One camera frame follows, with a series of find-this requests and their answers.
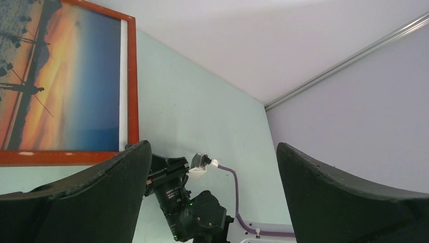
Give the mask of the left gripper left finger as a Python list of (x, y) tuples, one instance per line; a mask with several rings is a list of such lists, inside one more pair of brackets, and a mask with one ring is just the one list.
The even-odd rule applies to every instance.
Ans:
[(132, 242), (151, 159), (144, 140), (61, 180), (1, 195), (1, 242)]

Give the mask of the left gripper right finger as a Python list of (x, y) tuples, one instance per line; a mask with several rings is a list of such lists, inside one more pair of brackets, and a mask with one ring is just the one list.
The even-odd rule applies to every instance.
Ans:
[(278, 169), (298, 242), (428, 242), (428, 194), (378, 184), (287, 143)]

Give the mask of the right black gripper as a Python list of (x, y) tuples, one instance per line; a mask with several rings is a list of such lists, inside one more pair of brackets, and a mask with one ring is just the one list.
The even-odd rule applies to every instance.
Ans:
[(153, 154), (144, 197), (155, 195), (166, 218), (178, 218), (190, 202), (185, 189), (189, 163), (185, 157)]

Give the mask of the wooden picture frame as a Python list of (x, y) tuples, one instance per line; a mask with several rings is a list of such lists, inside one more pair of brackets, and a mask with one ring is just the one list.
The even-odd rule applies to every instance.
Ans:
[[(65, 1), (85, 9), (105, 14), (127, 23), (126, 48), (126, 108), (127, 143), (139, 141), (138, 72), (136, 19), (133, 16), (88, 2)], [(92, 166), (118, 155), (118, 151), (29, 151), (2, 150), (1, 167), (31, 166)]]

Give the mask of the sunset photo print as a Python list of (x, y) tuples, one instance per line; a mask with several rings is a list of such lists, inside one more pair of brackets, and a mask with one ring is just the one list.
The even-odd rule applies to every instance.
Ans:
[(1, 150), (122, 150), (127, 34), (82, 1), (1, 1)]

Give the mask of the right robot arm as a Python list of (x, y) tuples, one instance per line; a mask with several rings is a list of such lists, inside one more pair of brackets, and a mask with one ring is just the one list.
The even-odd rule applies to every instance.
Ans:
[[(203, 175), (208, 167), (230, 172), (235, 185), (233, 216), (208, 190), (195, 197), (185, 188), (189, 179)], [(238, 178), (234, 170), (216, 159), (197, 153), (188, 162), (185, 157), (152, 155), (144, 196), (154, 194), (176, 242), (291, 242), (291, 225), (244, 221), (239, 214)]]

